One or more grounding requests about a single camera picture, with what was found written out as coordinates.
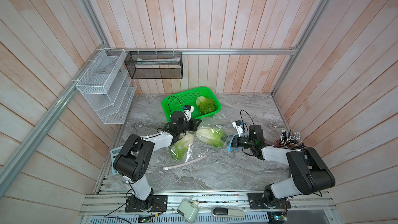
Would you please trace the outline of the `clear zip bag blue seal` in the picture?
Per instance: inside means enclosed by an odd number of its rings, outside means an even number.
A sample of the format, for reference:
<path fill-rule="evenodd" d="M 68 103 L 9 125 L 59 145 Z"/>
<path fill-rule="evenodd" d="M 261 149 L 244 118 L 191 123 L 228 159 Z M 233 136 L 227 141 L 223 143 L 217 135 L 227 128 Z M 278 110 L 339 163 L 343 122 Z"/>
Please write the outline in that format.
<path fill-rule="evenodd" d="M 225 146 L 227 146 L 228 152 L 243 149 L 243 148 L 231 148 L 231 139 L 234 135 L 237 134 L 237 130 L 232 126 L 232 122 L 234 122 L 234 121 L 228 121 L 225 119 L 217 119 L 214 117 L 204 117 L 201 120 L 202 120 L 202 123 L 199 125 L 199 128 L 200 127 L 212 127 L 212 128 L 219 127 L 226 133 L 226 136 L 223 138 L 223 141 L 224 141 L 223 148 Z"/>

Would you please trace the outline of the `chinese cabbage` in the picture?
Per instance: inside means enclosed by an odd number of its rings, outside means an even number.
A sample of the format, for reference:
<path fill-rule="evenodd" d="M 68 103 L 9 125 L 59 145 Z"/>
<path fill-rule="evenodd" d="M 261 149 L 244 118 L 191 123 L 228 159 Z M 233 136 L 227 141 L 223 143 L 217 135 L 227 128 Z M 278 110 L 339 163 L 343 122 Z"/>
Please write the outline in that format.
<path fill-rule="evenodd" d="M 192 155 L 194 135 L 186 134 L 181 140 L 169 147 L 172 159 L 176 161 L 187 161 Z"/>
<path fill-rule="evenodd" d="M 226 133 L 219 127 L 200 127 L 195 133 L 196 137 L 215 148 L 222 148 L 224 146 L 223 138 Z"/>
<path fill-rule="evenodd" d="M 218 105 L 215 100 L 204 96 L 199 96 L 196 99 L 195 103 L 202 115 L 212 113 L 218 108 Z"/>

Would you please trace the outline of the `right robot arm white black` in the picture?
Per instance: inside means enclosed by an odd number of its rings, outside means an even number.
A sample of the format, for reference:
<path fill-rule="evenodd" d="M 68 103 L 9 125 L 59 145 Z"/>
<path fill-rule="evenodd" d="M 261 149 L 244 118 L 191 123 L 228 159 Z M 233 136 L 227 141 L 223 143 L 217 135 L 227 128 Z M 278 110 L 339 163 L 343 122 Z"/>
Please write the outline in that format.
<path fill-rule="evenodd" d="M 231 139 L 229 150 L 249 149 L 250 155 L 263 161 L 273 161 L 289 167 L 290 176 L 265 186 L 263 193 L 249 193 L 251 209 L 290 208 L 290 197 L 322 195 L 322 191 L 335 186 L 335 178 L 318 152 L 301 143 L 300 134 L 283 131 L 274 146 L 265 144 L 260 125 L 246 126 L 234 121 L 237 134 Z"/>

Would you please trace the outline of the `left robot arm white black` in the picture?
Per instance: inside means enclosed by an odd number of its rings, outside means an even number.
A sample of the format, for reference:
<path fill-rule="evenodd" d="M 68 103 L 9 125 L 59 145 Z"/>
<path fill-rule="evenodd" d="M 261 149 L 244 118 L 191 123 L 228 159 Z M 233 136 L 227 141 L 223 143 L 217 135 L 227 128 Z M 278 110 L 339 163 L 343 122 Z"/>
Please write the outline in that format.
<path fill-rule="evenodd" d="M 149 136 L 131 134 L 127 138 L 113 162 L 113 167 L 127 180 L 135 199 L 146 201 L 153 193 L 145 175 L 152 153 L 175 144 L 181 134 L 196 131 L 201 122 L 202 120 L 192 118 L 188 113 L 175 111 L 159 133 Z"/>

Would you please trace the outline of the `green plastic basket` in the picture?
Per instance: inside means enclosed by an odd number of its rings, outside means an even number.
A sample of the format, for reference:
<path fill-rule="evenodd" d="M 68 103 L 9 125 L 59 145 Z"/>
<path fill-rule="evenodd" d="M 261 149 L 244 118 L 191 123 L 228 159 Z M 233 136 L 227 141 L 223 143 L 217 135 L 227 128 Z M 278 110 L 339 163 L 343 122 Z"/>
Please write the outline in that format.
<path fill-rule="evenodd" d="M 196 100 L 200 96 L 214 100 L 216 105 L 215 110 L 207 114 L 202 114 L 199 107 L 196 105 Z M 221 110 L 221 104 L 215 94 L 212 92 L 212 90 L 207 87 L 198 87 L 184 92 L 176 93 L 171 96 L 167 96 L 163 99 L 162 107 L 167 121 L 170 120 L 173 112 L 182 111 L 182 107 L 184 107 L 185 105 L 191 105 L 194 107 L 194 111 L 191 117 L 195 119 L 212 117 Z"/>

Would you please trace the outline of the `teal calculator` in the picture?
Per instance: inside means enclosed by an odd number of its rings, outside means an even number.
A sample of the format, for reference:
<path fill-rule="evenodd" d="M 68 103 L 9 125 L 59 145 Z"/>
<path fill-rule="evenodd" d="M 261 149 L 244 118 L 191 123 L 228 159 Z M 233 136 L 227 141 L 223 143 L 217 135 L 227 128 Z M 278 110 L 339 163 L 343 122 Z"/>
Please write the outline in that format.
<path fill-rule="evenodd" d="M 118 175 L 118 171 L 114 168 L 114 162 L 119 154 L 119 152 L 121 151 L 122 146 L 114 148 L 110 151 L 110 156 L 111 156 L 111 167 L 112 167 L 112 175 Z"/>

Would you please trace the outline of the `white box device front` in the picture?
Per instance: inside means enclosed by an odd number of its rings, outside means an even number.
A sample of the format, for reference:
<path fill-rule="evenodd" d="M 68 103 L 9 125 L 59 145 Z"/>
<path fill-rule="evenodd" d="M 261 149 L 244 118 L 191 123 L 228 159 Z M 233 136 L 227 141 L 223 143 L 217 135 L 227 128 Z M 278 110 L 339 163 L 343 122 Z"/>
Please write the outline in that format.
<path fill-rule="evenodd" d="M 189 223 L 194 223 L 199 213 L 199 202 L 192 198 L 183 199 L 177 209 L 177 212 Z"/>

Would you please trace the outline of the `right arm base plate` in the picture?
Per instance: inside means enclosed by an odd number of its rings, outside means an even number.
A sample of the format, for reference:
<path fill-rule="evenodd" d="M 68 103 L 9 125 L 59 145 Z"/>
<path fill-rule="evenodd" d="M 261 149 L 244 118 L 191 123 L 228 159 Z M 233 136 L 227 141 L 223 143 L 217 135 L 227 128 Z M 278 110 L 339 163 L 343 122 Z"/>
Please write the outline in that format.
<path fill-rule="evenodd" d="M 250 209 L 290 209 L 291 203 L 288 198 L 274 199 L 271 197 L 271 201 L 266 203 L 267 197 L 264 193 L 248 193 L 248 202 Z"/>

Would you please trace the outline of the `black mesh wall basket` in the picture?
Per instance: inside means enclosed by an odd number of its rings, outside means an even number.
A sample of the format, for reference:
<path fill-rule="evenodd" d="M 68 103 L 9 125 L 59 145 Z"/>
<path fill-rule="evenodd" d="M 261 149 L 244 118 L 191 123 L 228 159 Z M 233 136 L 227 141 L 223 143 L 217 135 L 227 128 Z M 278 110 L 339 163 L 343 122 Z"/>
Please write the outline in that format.
<path fill-rule="evenodd" d="M 182 79 L 182 53 L 130 51 L 124 64 L 132 79 Z"/>

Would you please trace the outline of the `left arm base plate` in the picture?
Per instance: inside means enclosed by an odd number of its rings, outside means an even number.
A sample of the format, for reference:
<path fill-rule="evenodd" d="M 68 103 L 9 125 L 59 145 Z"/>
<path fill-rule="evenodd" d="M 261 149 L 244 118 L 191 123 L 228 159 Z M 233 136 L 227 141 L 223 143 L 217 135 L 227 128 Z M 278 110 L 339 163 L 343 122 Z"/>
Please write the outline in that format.
<path fill-rule="evenodd" d="M 167 195 L 149 196 L 146 200 L 139 200 L 135 196 L 127 198 L 126 213 L 165 212 L 167 210 Z"/>

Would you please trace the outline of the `aluminium rail back wall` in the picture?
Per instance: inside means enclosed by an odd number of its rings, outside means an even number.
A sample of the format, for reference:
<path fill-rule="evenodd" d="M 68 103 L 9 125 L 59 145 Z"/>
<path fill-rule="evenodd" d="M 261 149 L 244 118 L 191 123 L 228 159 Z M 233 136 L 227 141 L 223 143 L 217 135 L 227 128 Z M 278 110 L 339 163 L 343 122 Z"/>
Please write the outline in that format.
<path fill-rule="evenodd" d="M 294 48 L 124 48 L 125 52 L 181 52 L 183 55 L 295 55 Z"/>

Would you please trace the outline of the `aluminium rail wall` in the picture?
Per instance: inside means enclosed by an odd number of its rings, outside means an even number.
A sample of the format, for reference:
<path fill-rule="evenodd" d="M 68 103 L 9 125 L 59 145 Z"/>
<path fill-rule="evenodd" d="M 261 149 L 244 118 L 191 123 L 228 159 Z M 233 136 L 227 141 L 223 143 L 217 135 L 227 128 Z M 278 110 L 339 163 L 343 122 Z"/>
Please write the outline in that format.
<path fill-rule="evenodd" d="M 81 81 L 83 75 L 95 62 L 97 55 L 107 48 L 107 44 L 99 45 L 78 74 L 72 79 L 57 100 L 51 105 L 46 113 L 40 118 L 37 125 L 28 133 L 22 144 L 7 160 L 1 169 L 1 198 L 3 198 L 14 183 L 22 169 L 26 166 L 32 155 L 44 140 L 45 136 L 53 128 L 56 121 L 68 107 L 69 103 L 77 93 L 77 84 Z"/>
<path fill-rule="evenodd" d="M 183 55 L 295 55 L 294 48 L 124 48 L 125 52 L 181 52 Z"/>

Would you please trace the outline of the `aluminium rail left wall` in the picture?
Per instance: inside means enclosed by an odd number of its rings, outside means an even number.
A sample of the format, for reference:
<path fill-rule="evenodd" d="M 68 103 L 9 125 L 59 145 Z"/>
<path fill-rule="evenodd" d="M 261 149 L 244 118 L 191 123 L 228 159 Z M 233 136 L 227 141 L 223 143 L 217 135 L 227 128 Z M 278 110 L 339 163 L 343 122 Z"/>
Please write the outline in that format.
<path fill-rule="evenodd" d="M 57 100 L 51 105 L 46 113 L 40 118 L 37 125 L 28 133 L 22 144 L 7 160 L 1 169 L 1 198 L 3 198 L 14 183 L 22 169 L 26 166 L 32 155 L 44 140 L 45 136 L 53 128 L 56 121 L 68 107 L 69 103 L 77 93 L 77 84 L 81 81 L 83 75 L 95 62 L 97 55 L 107 48 L 107 44 L 99 45 L 78 74 L 72 79 Z"/>

